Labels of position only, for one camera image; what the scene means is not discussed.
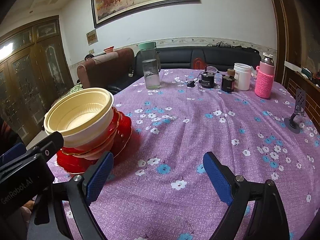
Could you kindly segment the cream plastic bowl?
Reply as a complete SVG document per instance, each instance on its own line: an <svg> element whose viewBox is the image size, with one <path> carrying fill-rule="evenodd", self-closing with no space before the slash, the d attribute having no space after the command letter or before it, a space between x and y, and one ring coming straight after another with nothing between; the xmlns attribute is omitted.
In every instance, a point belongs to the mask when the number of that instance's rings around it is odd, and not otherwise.
<svg viewBox="0 0 320 240"><path fill-rule="evenodd" d="M110 111L113 95L103 88L86 88L57 101L44 117L47 134L75 134L97 122Z"/></svg>

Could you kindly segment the white deep bowl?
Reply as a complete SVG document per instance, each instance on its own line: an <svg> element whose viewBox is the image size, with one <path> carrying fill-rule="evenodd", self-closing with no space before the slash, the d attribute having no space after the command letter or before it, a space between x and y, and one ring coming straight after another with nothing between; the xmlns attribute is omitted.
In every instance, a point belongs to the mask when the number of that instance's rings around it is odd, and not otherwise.
<svg viewBox="0 0 320 240"><path fill-rule="evenodd" d="M82 129L80 132L76 132L71 135L64 135L64 147L76 148L80 145L86 144L89 141L96 138L98 135L103 133L109 126L113 118L112 106L103 116L98 119L95 123L89 125L87 128Z"/></svg>

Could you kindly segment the stack of red plates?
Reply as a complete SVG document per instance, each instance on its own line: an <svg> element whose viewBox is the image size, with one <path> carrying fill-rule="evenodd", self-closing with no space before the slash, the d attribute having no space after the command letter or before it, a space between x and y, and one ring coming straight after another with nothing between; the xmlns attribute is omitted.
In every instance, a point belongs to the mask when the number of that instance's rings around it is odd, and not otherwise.
<svg viewBox="0 0 320 240"><path fill-rule="evenodd" d="M132 121L115 107L112 111L112 121L101 135L89 142L84 150L61 148L56 154L55 164L67 173L81 174L95 164L105 151L110 151L114 158L120 155L133 133Z"/></svg>

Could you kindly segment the green patterned cloth pile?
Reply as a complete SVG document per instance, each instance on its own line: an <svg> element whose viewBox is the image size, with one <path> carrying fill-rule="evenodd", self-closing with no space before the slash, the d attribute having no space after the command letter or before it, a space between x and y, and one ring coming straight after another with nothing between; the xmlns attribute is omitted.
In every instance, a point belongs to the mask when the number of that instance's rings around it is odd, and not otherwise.
<svg viewBox="0 0 320 240"><path fill-rule="evenodd" d="M73 94L73 93L75 93L75 92L78 92L78 91L80 91L80 90L83 90L83 85L82 85L82 83L79 82L79 83L75 84L74 87L71 88L71 89L64 95L64 97L65 97L65 96L68 96L68 95L70 95L70 94Z"/></svg>

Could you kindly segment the wooden glass door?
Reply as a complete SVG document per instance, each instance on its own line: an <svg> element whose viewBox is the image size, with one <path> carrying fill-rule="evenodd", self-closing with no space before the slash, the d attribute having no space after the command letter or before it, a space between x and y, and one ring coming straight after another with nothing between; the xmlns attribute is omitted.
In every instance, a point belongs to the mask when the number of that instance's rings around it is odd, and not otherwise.
<svg viewBox="0 0 320 240"><path fill-rule="evenodd" d="M73 86L58 16L1 36L1 117L25 144L40 133L52 104Z"/></svg>

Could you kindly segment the grey phone stand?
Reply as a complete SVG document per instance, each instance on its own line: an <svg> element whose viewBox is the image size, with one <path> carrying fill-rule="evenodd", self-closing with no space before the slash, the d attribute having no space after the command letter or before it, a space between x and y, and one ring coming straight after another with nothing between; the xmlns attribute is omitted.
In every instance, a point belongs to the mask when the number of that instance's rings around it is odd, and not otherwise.
<svg viewBox="0 0 320 240"><path fill-rule="evenodd" d="M297 115L304 116L306 104L306 92L300 88L296 89L296 101L294 112L289 118L284 119L285 126L293 133L299 134L300 127L294 119Z"/></svg>

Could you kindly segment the dark jar with cork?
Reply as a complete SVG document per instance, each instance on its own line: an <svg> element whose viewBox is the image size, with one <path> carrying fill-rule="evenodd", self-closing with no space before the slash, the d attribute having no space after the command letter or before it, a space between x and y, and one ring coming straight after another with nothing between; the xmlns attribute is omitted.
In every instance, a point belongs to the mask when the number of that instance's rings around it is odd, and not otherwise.
<svg viewBox="0 0 320 240"><path fill-rule="evenodd" d="M222 75L221 90L226 93L232 93L234 91L235 84L235 70L227 69L227 74Z"/></svg>

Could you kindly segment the black round tin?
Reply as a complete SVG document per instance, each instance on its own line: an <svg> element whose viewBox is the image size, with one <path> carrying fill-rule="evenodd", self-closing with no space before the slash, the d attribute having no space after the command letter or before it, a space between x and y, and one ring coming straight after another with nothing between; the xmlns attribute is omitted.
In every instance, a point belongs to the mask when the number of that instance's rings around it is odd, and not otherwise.
<svg viewBox="0 0 320 240"><path fill-rule="evenodd" d="M214 88L215 87L215 73L210 72L207 68L200 74L201 78L199 83L203 88Z"/></svg>

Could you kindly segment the small black charger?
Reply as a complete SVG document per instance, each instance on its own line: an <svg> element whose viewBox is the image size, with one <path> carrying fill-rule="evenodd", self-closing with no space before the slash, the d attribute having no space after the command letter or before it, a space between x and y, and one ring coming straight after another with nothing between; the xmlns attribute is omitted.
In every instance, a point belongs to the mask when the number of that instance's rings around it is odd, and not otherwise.
<svg viewBox="0 0 320 240"><path fill-rule="evenodd" d="M197 83L197 79L193 80L193 81L188 81L187 82L187 87L188 88L194 88L196 86Z"/></svg>

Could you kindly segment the pink knit sleeve bottle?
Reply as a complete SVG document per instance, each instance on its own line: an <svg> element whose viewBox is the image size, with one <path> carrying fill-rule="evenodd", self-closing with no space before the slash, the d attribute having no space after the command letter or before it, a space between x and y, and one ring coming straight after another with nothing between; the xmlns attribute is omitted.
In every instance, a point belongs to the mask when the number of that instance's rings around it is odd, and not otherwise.
<svg viewBox="0 0 320 240"><path fill-rule="evenodd" d="M257 79L255 83L255 94L262 99L268 99L274 81L274 61L273 55L263 53L263 57L256 67Z"/></svg>

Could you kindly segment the white plastic jar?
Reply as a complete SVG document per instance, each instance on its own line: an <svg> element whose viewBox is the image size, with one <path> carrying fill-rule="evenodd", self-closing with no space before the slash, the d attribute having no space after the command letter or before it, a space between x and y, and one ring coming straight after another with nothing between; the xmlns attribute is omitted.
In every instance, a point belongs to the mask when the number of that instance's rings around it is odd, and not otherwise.
<svg viewBox="0 0 320 240"><path fill-rule="evenodd" d="M251 80L251 66L243 63L235 63L235 87L238 90L249 90Z"/></svg>

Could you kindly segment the red plastic bag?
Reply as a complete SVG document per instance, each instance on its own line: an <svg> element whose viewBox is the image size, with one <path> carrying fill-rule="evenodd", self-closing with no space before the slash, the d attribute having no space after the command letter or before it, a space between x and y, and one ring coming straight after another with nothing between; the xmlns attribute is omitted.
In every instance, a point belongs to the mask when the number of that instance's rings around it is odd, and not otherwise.
<svg viewBox="0 0 320 240"><path fill-rule="evenodd" d="M203 59L197 57L193 61L193 69L206 70L207 69L207 64L205 63L205 61Z"/></svg>

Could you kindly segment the clear green-lid water bottle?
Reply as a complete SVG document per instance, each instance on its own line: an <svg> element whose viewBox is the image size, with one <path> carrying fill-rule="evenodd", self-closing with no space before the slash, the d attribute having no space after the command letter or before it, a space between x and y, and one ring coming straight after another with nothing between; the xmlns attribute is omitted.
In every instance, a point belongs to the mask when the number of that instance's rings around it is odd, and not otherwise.
<svg viewBox="0 0 320 240"><path fill-rule="evenodd" d="M156 50L156 42L144 42L138 45L142 57L142 68L146 88L158 89L161 86L159 72L161 64Z"/></svg>

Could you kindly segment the small yellow wall notice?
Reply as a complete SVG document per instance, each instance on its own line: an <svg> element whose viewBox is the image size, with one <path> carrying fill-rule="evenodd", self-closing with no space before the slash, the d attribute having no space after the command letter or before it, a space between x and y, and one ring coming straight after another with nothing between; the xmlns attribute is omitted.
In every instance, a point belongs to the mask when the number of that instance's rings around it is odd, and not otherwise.
<svg viewBox="0 0 320 240"><path fill-rule="evenodd" d="M87 43L88 45L92 45L96 42L98 42L98 37L97 37L97 32L95 29L93 29L92 31L88 32L86 34L86 38L87 38Z"/></svg>

